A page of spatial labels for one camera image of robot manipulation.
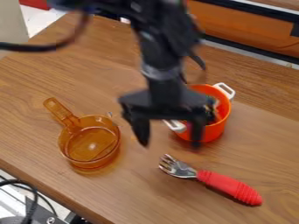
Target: table surface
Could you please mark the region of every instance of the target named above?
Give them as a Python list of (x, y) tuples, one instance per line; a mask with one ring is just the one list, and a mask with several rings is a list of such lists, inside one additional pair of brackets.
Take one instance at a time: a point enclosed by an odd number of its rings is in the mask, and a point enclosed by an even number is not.
[(299, 11), (299, 2), (297, 0), (249, 0), (259, 4), (269, 4), (281, 8)]
[[(59, 39), (76, 21), (76, 15), (67, 15), (31, 43)], [(209, 46), (198, 53), (207, 62), (208, 83), (224, 81), (237, 91), (225, 134), (199, 151), (179, 142), (161, 122), (153, 123), (145, 150), (121, 119), (117, 96), (145, 86), (136, 40), (125, 24), (95, 17), (76, 45), (1, 60), (0, 168), (93, 223), (296, 223), (298, 71)], [(200, 80), (197, 65), (185, 64), (188, 80)], [(53, 96), (78, 116), (113, 112), (122, 153), (112, 166), (84, 176), (61, 157), (61, 127), (43, 107)], [(243, 206), (196, 181), (170, 177), (157, 169), (164, 153), (245, 181), (265, 202)]]

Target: fork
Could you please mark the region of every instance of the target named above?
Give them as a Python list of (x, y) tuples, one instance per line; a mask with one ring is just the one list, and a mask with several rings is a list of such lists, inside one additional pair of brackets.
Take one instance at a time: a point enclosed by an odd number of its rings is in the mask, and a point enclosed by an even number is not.
[(197, 179), (207, 186), (231, 195), (250, 206), (262, 204), (261, 196), (249, 185), (213, 171), (196, 171), (188, 164), (178, 161), (168, 154), (161, 157), (159, 168), (176, 178)]

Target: white wall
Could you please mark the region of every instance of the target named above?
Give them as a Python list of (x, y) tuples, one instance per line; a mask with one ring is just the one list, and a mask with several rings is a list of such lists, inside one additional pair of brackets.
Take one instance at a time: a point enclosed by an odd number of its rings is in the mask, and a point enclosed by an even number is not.
[[(0, 42), (24, 43), (28, 40), (18, 0), (0, 0)], [(0, 58), (7, 52), (0, 51)]]

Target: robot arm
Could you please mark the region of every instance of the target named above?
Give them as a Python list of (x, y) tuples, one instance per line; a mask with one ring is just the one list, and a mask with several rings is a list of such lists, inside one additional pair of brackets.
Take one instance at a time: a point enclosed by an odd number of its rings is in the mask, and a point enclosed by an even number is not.
[(194, 146), (208, 116), (208, 100), (184, 84), (182, 60), (191, 56), (205, 69), (205, 63), (192, 53), (202, 33), (193, 23), (183, 0), (48, 0), (56, 9), (81, 11), (82, 19), (75, 35), (54, 45), (16, 45), (0, 43), (0, 49), (21, 52), (47, 52), (72, 43), (80, 35), (94, 8), (128, 18), (139, 39), (143, 57), (142, 73), (149, 89), (126, 94), (119, 99), (123, 117), (130, 123), (139, 142), (148, 145), (150, 120), (187, 120), (192, 124)]

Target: red rubber handle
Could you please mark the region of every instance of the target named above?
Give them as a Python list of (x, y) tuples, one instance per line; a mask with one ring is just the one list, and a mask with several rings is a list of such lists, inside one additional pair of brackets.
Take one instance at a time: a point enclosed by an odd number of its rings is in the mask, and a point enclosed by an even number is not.
[(261, 196), (249, 185), (212, 171), (199, 171), (198, 180), (251, 206), (262, 204)]

